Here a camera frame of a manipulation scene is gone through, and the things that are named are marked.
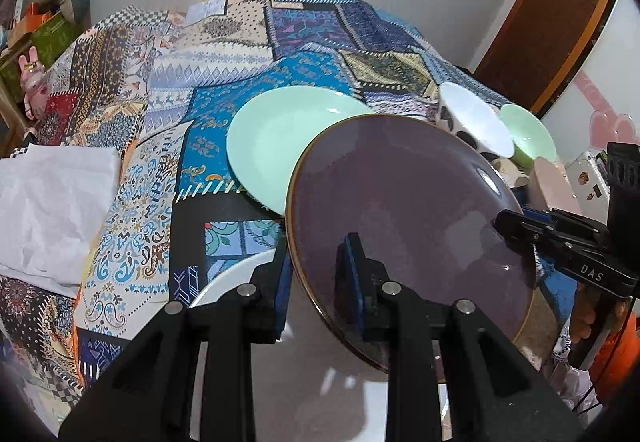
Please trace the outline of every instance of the patterned tablecloth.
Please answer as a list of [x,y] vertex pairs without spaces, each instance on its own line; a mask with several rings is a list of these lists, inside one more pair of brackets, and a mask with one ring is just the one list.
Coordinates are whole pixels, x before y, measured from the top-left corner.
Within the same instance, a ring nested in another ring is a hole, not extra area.
[[[80,37],[50,82],[41,141],[132,152],[74,327],[67,298],[0,281],[8,357],[22,362],[24,382],[37,375],[40,389],[61,390],[47,406],[50,424],[167,301],[189,304],[222,271],[274,247],[279,217],[247,196],[226,160],[228,125],[252,97],[324,86],[429,122],[443,82],[507,102],[414,27],[359,0],[209,0],[184,20],[129,8]],[[536,363],[559,331],[539,293],[528,321],[535,328],[518,340]],[[32,340],[21,333],[27,324]],[[47,385],[47,368],[57,384]]]

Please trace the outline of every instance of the hand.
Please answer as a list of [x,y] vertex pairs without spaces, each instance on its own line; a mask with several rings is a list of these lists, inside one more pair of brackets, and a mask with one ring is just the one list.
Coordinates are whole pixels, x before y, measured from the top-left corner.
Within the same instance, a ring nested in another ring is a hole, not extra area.
[[[616,323],[613,325],[609,335],[617,334],[622,329],[625,322],[627,301],[616,303],[614,313],[616,314]],[[589,299],[586,287],[582,283],[578,283],[575,291],[574,308],[571,311],[571,320],[569,321],[569,336],[572,342],[577,343],[581,339],[586,339],[591,335],[591,325],[596,320],[596,311],[594,304]]]

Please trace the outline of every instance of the green bowl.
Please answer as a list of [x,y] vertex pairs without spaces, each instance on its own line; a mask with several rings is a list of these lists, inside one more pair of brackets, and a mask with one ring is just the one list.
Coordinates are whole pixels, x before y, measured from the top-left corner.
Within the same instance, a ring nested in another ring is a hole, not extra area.
[[498,117],[507,126],[516,147],[513,160],[525,169],[533,166],[537,157],[555,162],[558,154],[556,145],[545,125],[517,104],[505,104],[498,112]]

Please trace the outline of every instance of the pink object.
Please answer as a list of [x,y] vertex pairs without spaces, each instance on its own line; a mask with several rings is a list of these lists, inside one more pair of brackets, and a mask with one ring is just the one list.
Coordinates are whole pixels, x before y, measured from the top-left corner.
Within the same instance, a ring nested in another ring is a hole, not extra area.
[[529,173],[529,205],[538,211],[562,209],[575,215],[582,214],[567,178],[542,157],[533,161],[533,169]]
[[24,90],[24,111],[29,120],[41,120],[49,99],[49,87],[45,67],[38,61],[36,47],[29,49],[29,61],[25,56],[18,59],[20,86]]
[[576,74],[574,83],[594,110],[590,122],[592,148],[607,149],[609,142],[640,144],[631,117],[626,114],[618,115],[583,70]]

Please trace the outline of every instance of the orange box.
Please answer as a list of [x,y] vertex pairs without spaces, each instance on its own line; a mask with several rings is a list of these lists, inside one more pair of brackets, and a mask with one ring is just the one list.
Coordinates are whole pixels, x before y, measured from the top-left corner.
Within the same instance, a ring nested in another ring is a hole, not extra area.
[[22,36],[30,34],[45,21],[52,18],[50,12],[46,14],[34,14],[37,10],[38,5],[36,3],[31,3],[31,5],[27,7],[25,16],[11,29],[11,32],[9,32],[9,37],[6,42],[8,47],[12,47]]

